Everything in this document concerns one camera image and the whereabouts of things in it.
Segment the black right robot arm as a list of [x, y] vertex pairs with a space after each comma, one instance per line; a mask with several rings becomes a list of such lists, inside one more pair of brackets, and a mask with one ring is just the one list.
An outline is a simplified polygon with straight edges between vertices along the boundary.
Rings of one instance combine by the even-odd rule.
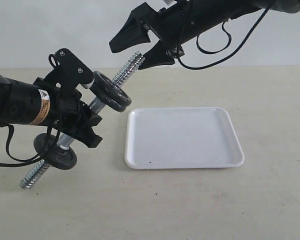
[[140, 69], [174, 65], [184, 55], [182, 44], [244, 15], [263, 10], [238, 46], [241, 49], [269, 11], [296, 14], [300, 0], [176, 0], [167, 8], [153, 9], [147, 2], [136, 6], [118, 33], [109, 41], [112, 53], [149, 43], [149, 31], [158, 42], [144, 55]]

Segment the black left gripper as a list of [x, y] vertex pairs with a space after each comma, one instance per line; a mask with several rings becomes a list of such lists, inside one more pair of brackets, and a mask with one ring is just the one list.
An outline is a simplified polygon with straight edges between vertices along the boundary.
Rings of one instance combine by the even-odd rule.
[[80, 82], [70, 77], [38, 77], [33, 85], [38, 94], [38, 107], [33, 126], [54, 128], [78, 140], [88, 148], [96, 148], [102, 137], [95, 134], [102, 117], [94, 113], [82, 100], [77, 90]]

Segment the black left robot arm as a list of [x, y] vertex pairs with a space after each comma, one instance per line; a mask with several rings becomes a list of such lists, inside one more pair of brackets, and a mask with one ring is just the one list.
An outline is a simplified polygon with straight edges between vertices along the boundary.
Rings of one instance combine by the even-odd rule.
[[102, 120], [94, 116], [77, 90], [80, 80], [60, 68], [32, 84], [0, 74], [0, 128], [9, 124], [50, 126], [88, 148], [96, 148], [102, 137], [93, 127]]

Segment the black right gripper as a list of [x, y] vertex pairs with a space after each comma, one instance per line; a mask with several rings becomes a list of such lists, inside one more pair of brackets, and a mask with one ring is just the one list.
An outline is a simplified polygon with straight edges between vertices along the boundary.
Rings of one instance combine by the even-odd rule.
[[133, 46], [150, 43], [148, 33], [151, 31], [158, 42], [145, 52], [138, 70], [174, 65], [176, 62], [173, 57], [185, 54], [182, 38], [186, 33], [189, 14], [189, 1], [178, 1], [158, 11], [144, 2], [131, 11], [123, 27], [109, 42], [110, 50], [120, 53]]

